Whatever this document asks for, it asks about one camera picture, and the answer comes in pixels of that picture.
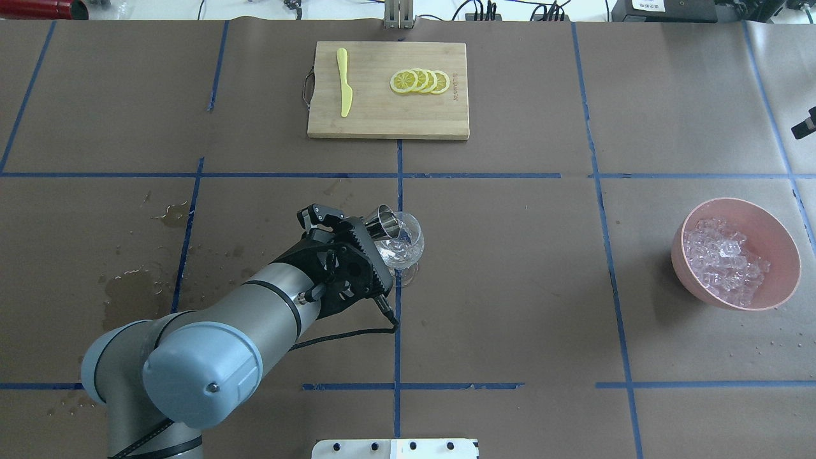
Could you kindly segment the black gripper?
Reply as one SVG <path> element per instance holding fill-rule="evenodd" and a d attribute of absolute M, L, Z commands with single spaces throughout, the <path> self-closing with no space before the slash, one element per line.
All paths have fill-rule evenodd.
<path fill-rule="evenodd" d="M 274 263 L 292 265 L 313 286 L 324 285 L 318 319 L 335 316 L 358 300 L 390 294 L 393 278 L 362 224 L 350 224 L 341 209 L 320 204 L 304 207 L 296 216 L 308 232 Z"/>

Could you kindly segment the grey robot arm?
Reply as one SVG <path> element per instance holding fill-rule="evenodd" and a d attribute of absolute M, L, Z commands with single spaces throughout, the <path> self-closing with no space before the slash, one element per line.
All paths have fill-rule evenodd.
<path fill-rule="evenodd" d="M 373 300 L 398 329 L 393 276 L 375 242 L 400 222 L 387 205 L 351 217 L 312 204 L 303 235 L 250 279 L 204 310 L 135 321 L 97 338 L 80 369 L 85 392 L 108 411 L 110 458 L 201 458 L 202 431 L 259 388 L 315 321 Z"/>

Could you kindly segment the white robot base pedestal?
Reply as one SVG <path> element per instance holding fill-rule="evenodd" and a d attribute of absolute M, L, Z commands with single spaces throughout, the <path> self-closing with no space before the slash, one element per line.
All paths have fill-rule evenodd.
<path fill-rule="evenodd" d="M 314 445 L 312 458 L 479 458 L 477 439 L 327 439 Z"/>

